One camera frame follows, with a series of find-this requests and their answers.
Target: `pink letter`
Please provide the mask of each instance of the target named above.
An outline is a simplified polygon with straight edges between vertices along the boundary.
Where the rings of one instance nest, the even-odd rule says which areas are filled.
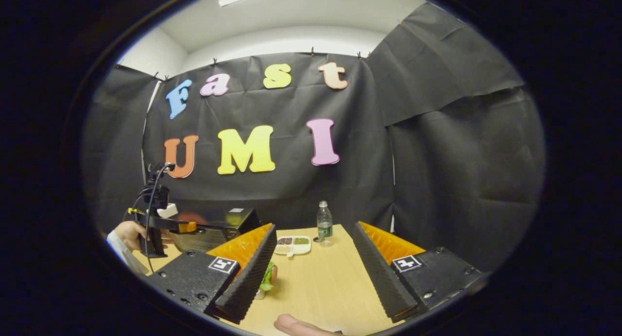
[[[311,128],[313,133],[313,147],[315,147],[315,156],[311,159],[311,163],[316,166],[339,162],[339,155],[333,151],[333,141],[330,137],[330,128],[333,124],[335,124],[333,120],[329,119],[311,120],[307,123],[307,127]]]
[[[207,84],[201,87],[201,95],[223,95],[229,90],[227,84],[231,76],[228,74],[215,74],[207,79]]]

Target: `human hand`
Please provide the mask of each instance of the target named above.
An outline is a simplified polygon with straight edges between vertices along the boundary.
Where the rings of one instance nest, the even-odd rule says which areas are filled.
[[[290,336],[342,336],[336,332],[320,329],[315,325],[302,322],[289,314],[281,314],[274,322],[277,330]]]
[[[118,225],[114,230],[116,236],[119,237],[123,245],[129,250],[140,250],[140,241],[138,241],[138,235],[143,238],[147,237],[145,227],[136,223],[135,221],[124,221]],[[162,230],[162,247],[167,248],[166,243],[173,243],[173,236],[169,234],[167,230]]]

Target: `orange letter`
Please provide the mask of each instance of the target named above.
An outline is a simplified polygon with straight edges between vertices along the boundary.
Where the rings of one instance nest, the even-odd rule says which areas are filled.
[[[348,81],[341,81],[339,74],[346,72],[344,68],[338,68],[336,63],[328,63],[320,66],[318,70],[324,72],[324,82],[328,87],[343,89],[348,86]]]
[[[186,145],[186,163],[184,167],[177,166],[177,146],[179,145],[179,139],[168,139],[164,142],[164,148],[166,150],[165,161],[175,163],[175,170],[169,172],[169,175],[173,178],[185,178],[188,177],[194,169],[194,146],[198,141],[198,135],[188,135],[184,138],[184,144]]]

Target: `orange part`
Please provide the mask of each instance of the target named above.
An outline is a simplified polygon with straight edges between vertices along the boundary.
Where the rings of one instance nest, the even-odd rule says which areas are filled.
[[[267,225],[251,230],[206,253],[212,256],[237,261],[240,264],[239,275],[246,265],[248,265],[249,261],[251,261],[253,254],[255,254],[256,250],[259,248],[260,243],[263,241],[271,226],[272,223],[268,223]]]
[[[411,254],[420,254],[426,252],[426,250],[409,243],[408,241],[398,238],[397,236],[386,232],[382,229],[378,229],[367,223],[359,221],[363,230],[369,239],[374,243],[376,248],[382,254],[382,258],[391,265],[394,259],[410,256]]]
[[[196,230],[196,222],[179,223],[179,232],[193,232]]]

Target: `ceiling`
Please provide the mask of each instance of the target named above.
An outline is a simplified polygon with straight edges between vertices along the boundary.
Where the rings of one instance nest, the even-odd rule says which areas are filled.
[[[198,0],[160,24],[187,52],[285,26],[346,26],[387,34],[424,0]]]

